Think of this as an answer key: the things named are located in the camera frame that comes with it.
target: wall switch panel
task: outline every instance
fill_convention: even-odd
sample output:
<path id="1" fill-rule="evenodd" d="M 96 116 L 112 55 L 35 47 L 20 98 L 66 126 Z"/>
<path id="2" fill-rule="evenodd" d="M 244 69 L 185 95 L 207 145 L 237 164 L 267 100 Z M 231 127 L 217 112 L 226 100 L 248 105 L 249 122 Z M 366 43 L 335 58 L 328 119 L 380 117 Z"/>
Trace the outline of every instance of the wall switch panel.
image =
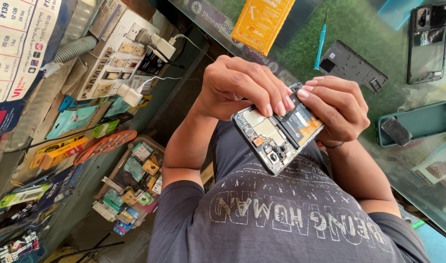
<path id="1" fill-rule="evenodd" d="M 81 79 L 77 100 L 114 95 L 122 84 L 130 81 L 148 51 L 135 42 L 142 28 L 160 33 L 153 24 L 127 9 L 106 39 L 103 50 L 97 54 L 101 58 L 89 65 L 86 76 Z"/>

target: gray flexible conduit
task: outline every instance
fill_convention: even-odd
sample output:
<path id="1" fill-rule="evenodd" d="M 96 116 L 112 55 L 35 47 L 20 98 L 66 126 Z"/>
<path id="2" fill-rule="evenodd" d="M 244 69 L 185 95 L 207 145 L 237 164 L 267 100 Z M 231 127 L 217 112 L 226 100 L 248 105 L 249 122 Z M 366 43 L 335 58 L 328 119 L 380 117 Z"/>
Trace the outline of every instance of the gray flexible conduit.
<path id="1" fill-rule="evenodd" d="M 75 57 L 80 56 L 81 54 L 92 50 L 97 44 L 97 40 L 95 37 L 88 36 L 74 42 L 67 44 L 65 46 L 60 47 L 57 50 L 56 57 L 54 58 L 54 62 L 65 63 Z"/>

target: forearm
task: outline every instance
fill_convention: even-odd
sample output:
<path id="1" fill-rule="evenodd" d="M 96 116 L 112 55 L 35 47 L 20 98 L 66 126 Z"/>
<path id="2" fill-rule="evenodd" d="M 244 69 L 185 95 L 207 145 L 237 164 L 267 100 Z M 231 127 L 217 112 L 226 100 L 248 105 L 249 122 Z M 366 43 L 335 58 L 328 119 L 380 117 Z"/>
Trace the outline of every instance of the forearm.
<path id="1" fill-rule="evenodd" d="M 356 200 L 394 200 L 384 172 L 358 140 L 327 152 L 335 182 Z"/>
<path id="2" fill-rule="evenodd" d="M 166 147 L 164 169 L 200 170 L 207 155 L 208 144 L 218 122 L 201 114 L 199 98 Z"/>

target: fingernail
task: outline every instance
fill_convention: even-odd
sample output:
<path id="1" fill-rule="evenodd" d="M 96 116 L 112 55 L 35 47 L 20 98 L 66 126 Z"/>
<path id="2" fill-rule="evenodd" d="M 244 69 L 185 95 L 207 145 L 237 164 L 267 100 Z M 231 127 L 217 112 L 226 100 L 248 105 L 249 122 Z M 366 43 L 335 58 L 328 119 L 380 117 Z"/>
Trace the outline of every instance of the fingernail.
<path id="1" fill-rule="evenodd" d="M 286 90 L 286 92 L 288 92 L 288 94 L 293 93 L 293 91 L 291 89 L 289 89 L 287 86 L 285 86 L 285 90 Z"/>
<path id="2" fill-rule="evenodd" d="M 285 115 L 286 114 L 286 109 L 285 106 L 283 105 L 283 102 L 280 101 L 277 105 L 277 111 L 278 111 L 278 115 Z"/>
<path id="3" fill-rule="evenodd" d="M 316 80 L 306 81 L 306 85 L 308 85 L 308 86 L 315 86 L 316 84 L 317 84 Z"/>
<path id="4" fill-rule="evenodd" d="M 298 94 L 297 95 L 300 98 L 307 99 L 309 97 L 309 92 L 307 92 L 307 91 L 305 91 L 303 89 L 300 89 L 300 90 L 298 90 Z"/>
<path id="5" fill-rule="evenodd" d="M 288 105 L 291 109 L 295 107 L 289 96 L 285 97 L 285 104 Z"/>
<path id="6" fill-rule="evenodd" d="M 270 104 L 265 107 L 265 112 L 267 113 L 268 116 L 272 116 L 273 111 L 272 111 L 272 106 Z"/>
<path id="7" fill-rule="evenodd" d="M 304 89 L 305 91 L 312 91 L 312 89 L 313 89 L 314 87 L 304 85 L 304 86 L 302 86 L 301 88 Z"/>

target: yellow padded envelope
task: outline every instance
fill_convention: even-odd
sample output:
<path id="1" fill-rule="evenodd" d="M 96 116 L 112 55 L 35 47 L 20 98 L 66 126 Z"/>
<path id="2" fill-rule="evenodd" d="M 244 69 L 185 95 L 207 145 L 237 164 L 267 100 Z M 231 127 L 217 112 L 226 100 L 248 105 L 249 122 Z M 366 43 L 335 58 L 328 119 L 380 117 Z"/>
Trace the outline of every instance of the yellow padded envelope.
<path id="1" fill-rule="evenodd" d="M 265 56 L 295 0 L 247 0 L 231 37 Z"/>

